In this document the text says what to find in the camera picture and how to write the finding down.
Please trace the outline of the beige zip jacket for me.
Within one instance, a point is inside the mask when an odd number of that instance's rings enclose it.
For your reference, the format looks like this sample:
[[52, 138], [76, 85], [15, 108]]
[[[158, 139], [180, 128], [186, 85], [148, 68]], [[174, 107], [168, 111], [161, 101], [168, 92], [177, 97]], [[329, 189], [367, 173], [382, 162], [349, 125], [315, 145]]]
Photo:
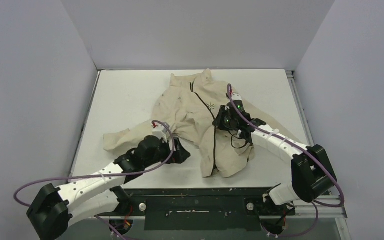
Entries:
[[229, 102], [227, 82], [214, 80], [210, 69], [187, 76], [170, 76], [168, 89], [157, 99], [152, 120], [166, 122], [178, 137], [192, 142], [201, 154], [201, 174], [210, 177], [215, 169], [223, 178], [242, 171], [255, 156], [242, 141], [231, 146], [228, 132], [215, 129], [220, 106]]

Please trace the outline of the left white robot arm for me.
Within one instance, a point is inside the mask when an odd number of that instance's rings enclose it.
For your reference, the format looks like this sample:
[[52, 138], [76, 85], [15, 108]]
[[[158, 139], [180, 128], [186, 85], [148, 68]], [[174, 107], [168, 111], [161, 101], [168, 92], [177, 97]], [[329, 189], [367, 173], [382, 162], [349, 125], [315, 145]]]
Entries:
[[179, 138], [173, 142], [146, 136], [102, 170], [86, 179], [43, 186], [27, 210], [27, 217], [41, 240], [56, 240], [69, 226], [101, 213], [125, 214], [130, 207], [121, 196], [122, 185], [143, 175], [154, 164], [182, 164], [191, 154]]

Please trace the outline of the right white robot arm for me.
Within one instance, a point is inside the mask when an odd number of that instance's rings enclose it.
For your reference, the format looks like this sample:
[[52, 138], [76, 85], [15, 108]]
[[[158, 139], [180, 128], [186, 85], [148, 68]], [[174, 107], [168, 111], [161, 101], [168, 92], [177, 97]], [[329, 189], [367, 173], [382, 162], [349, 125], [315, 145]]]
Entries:
[[266, 149], [291, 167], [291, 180], [279, 183], [262, 195], [264, 210], [275, 214], [283, 205], [301, 200], [316, 199], [338, 183], [326, 150], [320, 145], [308, 146], [291, 139], [265, 121], [251, 116], [237, 106], [221, 105], [213, 125], [227, 132], [235, 132], [239, 139]]

